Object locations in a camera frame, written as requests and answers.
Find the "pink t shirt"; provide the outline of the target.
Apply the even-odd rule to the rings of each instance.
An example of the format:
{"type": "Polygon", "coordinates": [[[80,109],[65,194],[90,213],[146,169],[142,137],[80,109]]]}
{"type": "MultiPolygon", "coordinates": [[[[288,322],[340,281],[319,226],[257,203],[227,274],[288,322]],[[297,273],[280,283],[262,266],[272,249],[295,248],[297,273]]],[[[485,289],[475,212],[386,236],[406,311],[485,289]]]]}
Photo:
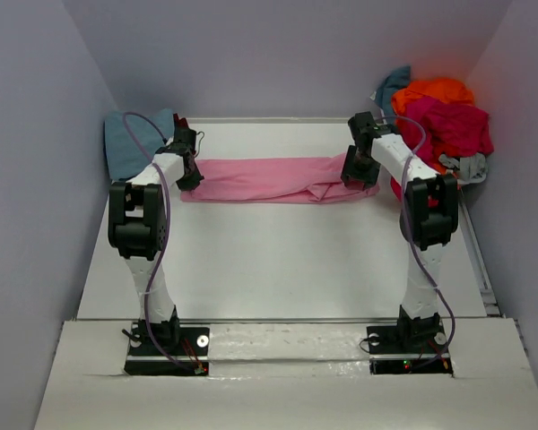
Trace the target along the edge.
{"type": "Polygon", "coordinates": [[[205,159],[197,163],[204,179],[183,202],[328,204],[377,194],[377,185],[347,188],[341,173],[345,156],[205,159]]]}

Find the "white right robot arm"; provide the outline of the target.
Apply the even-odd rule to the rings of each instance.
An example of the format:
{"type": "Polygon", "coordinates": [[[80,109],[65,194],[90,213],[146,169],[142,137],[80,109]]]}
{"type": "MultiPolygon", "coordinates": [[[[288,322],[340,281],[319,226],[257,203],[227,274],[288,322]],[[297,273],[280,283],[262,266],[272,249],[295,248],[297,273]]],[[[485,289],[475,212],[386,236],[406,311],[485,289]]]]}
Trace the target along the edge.
{"type": "Polygon", "coordinates": [[[374,357],[447,353],[438,307],[446,302],[438,286],[446,246],[458,228],[458,183],[452,174],[440,174],[418,156],[422,143],[410,148],[394,125],[370,112],[352,116],[353,139],[341,179],[348,188],[368,190],[385,169],[399,180],[399,226],[409,252],[407,282],[397,321],[368,329],[366,352],[374,357]]]}

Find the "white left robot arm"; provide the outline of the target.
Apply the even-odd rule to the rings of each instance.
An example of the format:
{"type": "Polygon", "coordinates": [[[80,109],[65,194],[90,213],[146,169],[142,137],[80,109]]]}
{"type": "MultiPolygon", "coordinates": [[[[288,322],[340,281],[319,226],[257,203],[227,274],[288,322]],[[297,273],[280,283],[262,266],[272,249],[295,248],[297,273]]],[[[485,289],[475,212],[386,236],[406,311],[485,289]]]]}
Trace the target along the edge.
{"type": "Polygon", "coordinates": [[[197,132],[176,126],[174,134],[137,176],[111,185],[108,241],[131,271],[140,301],[137,326],[128,335],[133,346],[168,356],[180,343],[176,306],[161,267],[170,229],[169,189],[195,190],[204,177],[196,165],[197,132]]]}

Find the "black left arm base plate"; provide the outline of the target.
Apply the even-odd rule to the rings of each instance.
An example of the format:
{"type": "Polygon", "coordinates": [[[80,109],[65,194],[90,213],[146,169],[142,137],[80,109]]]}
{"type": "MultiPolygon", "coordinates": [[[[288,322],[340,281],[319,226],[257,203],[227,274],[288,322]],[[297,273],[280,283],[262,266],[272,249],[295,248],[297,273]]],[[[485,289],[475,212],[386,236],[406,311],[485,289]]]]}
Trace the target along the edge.
{"type": "Polygon", "coordinates": [[[128,338],[124,371],[132,376],[205,377],[209,374],[210,328],[182,326],[177,344],[154,334],[157,348],[145,327],[137,323],[122,333],[128,338]]]}

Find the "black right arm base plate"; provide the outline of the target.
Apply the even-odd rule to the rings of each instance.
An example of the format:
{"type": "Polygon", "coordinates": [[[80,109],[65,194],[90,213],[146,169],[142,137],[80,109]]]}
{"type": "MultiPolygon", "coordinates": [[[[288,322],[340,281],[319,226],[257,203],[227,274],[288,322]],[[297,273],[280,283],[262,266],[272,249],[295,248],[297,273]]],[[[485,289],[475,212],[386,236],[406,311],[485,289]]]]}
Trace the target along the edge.
{"type": "Polygon", "coordinates": [[[434,334],[405,343],[396,325],[373,325],[367,328],[360,348],[369,355],[373,375],[449,374],[454,373],[452,361],[443,347],[447,341],[443,326],[434,334]]]}

